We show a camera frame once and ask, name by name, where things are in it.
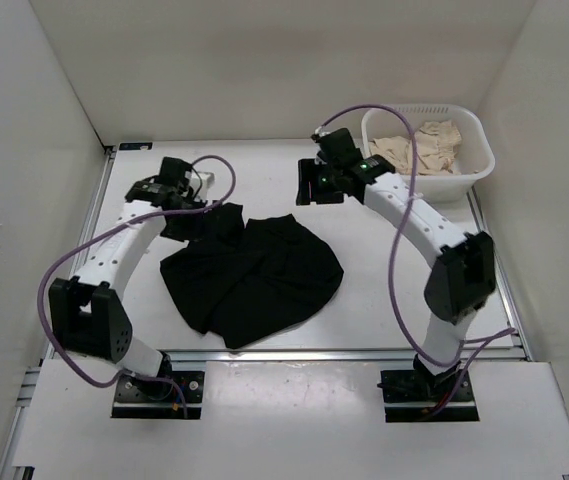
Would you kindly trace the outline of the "black trousers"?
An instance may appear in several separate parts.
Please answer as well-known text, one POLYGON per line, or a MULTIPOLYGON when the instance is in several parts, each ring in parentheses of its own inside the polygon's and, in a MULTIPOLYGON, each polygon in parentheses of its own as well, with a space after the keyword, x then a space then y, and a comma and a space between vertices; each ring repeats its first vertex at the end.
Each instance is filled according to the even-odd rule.
POLYGON ((160 263, 186 324, 238 350, 305 322, 337 293, 344 270, 331 247, 293 215, 243 218, 228 203, 203 232, 160 263))

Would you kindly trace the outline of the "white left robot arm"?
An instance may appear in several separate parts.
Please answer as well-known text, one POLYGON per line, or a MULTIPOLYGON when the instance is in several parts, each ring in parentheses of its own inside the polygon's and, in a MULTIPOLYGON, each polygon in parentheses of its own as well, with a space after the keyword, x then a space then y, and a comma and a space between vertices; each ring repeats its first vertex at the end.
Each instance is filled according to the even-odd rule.
POLYGON ((174 386, 168 356, 135 337, 122 304, 129 280, 158 236, 177 241, 196 237, 215 176, 195 162, 163 158, 158 174, 136 181, 124 196, 114 226, 55 262, 38 287, 41 325, 55 352, 84 381, 92 378, 74 361, 76 354, 115 366, 119 376, 139 380, 152 400, 174 386))

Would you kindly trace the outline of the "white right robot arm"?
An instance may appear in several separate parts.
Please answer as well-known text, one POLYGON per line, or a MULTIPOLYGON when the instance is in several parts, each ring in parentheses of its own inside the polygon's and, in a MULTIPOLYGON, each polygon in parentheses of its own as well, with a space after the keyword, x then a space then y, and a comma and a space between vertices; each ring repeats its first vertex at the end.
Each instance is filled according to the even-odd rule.
POLYGON ((337 204, 352 197, 391 223, 396 237, 407 239, 430 269, 424 287, 430 318, 424 341, 414 346, 413 387, 434 400, 448 389, 469 327, 495 291, 493 239, 441 216, 409 191, 387 160, 363 156, 348 129, 312 139, 318 152, 298 163, 297 204, 337 204))

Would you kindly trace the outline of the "beige trousers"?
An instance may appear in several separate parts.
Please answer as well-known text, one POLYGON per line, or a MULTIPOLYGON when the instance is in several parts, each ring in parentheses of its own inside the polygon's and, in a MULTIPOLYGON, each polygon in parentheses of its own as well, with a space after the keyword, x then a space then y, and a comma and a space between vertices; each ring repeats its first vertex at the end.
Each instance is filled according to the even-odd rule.
MULTIPOLYGON (((417 174, 453 175, 453 164, 462 144, 462 135, 452 120, 425 122, 415 132, 417 174)), ((379 155, 401 175, 412 174, 413 144, 402 136, 373 139, 368 142, 372 155, 379 155)))

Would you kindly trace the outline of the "dark label sticker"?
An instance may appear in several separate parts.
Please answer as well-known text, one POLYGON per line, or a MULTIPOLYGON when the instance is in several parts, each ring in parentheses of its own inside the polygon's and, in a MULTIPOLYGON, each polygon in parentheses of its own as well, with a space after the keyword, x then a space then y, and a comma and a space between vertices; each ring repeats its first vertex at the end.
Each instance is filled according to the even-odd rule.
POLYGON ((118 146, 119 151, 147 151, 152 148, 152 142, 122 142, 118 146))

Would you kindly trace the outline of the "white plastic laundry basket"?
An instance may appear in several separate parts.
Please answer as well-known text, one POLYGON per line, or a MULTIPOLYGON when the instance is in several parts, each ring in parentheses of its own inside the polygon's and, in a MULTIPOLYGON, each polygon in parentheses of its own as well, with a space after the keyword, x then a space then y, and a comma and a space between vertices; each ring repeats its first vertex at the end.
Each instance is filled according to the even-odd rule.
MULTIPOLYGON (((430 203, 461 199, 495 168, 495 157, 479 118, 470 110, 447 104, 395 104, 415 132, 416 191, 430 203)), ((361 120, 367 156, 380 155, 408 181, 412 144, 393 114, 368 110, 361 120)))

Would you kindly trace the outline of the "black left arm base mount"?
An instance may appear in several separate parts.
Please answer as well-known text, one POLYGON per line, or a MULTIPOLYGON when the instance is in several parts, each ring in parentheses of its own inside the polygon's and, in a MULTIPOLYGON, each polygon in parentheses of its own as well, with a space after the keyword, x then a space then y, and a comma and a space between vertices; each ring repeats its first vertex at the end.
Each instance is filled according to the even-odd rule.
POLYGON ((184 396, 171 384, 142 382, 130 376, 118 380, 113 397, 111 417, 115 419, 199 420, 202 413, 205 372, 173 371, 171 378, 184 396))

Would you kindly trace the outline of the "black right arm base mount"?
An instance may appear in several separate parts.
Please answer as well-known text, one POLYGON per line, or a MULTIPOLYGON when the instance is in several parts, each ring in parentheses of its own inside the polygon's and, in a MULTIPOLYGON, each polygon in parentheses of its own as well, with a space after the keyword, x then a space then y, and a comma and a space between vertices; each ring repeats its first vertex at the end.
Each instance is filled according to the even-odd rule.
POLYGON ((415 370, 382 370, 377 386, 382 391, 385 422, 478 422, 469 373, 454 390, 456 381, 448 378, 431 388, 415 370))

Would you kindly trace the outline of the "aluminium table edge rail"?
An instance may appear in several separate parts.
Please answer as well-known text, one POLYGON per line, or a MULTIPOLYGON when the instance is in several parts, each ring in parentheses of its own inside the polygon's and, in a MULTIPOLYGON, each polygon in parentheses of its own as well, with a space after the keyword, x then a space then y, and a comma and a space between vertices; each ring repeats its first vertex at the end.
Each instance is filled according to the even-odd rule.
POLYGON ((390 350, 257 350, 232 353, 223 350, 169 350, 173 362, 408 362, 415 353, 390 350))

